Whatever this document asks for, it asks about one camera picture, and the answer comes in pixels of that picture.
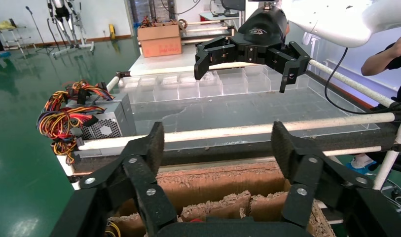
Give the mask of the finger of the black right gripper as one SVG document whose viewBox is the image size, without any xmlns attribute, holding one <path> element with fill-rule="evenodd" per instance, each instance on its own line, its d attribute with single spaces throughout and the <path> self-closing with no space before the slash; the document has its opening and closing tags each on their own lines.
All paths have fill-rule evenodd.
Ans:
<svg viewBox="0 0 401 237">
<path fill-rule="evenodd" d="M 237 39 L 237 35 L 230 38 L 219 36 L 197 44 L 194 64 L 195 79 L 200 80 L 211 65 L 235 62 L 239 50 Z"/>
<path fill-rule="evenodd" d="M 296 84 L 297 77 L 306 73 L 310 59 L 305 50 L 294 41 L 280 49 L 268 48 L 267 66 L 282 75 L 280 93 L 285 92 L 287 85 Z"/>
</svg>

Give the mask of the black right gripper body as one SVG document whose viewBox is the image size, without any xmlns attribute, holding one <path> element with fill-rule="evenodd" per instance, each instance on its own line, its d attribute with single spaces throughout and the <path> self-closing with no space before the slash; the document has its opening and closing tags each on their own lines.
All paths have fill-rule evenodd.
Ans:
<svg viewBox="0 0 401 237">
<path fill-rule="evenodd" d="M 257 9 L 238 32 L 229 39 L 235 45 L 233 59 L 238 62 L 265 64 L 270 49 L 281 49 L 286 35 L 287 18 L 276 6 Z"/>
</svg>

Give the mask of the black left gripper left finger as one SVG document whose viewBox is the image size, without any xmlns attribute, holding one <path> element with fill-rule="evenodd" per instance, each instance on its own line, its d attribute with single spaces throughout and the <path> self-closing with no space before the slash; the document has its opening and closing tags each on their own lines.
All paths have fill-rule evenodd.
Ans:
<svg viewBox="0 0 401 237">
<path fill-rule="evenodd" d="M 150 236 L 177 221 L 175 208 L 156 180 L 164 144 L 163 124 L 155 122 L 147 136 L 129 141 L 116 160 L 83 177 L 80 187 L 94 190 L 95 205 L 79 235 L 103 235 L 108 215 L 129 199 Z"/>
</svg>

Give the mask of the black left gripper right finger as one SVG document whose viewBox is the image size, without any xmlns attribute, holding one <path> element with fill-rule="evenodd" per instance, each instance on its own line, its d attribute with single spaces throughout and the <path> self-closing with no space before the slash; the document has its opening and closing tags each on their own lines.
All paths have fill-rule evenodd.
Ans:
<svg viewBox="0 0 401 237">
<path fill-rule="evenodd" d="M 342 213 L 348 228 L 374 223 L 371 183 L 338 164 L 310 140 L 291 135 L 282 122 L 274 122 L 271 144 L 275 159 L 291 188 L 282 211 L 283 220 L 305 227 L 314 199 Z"/>
</svg>

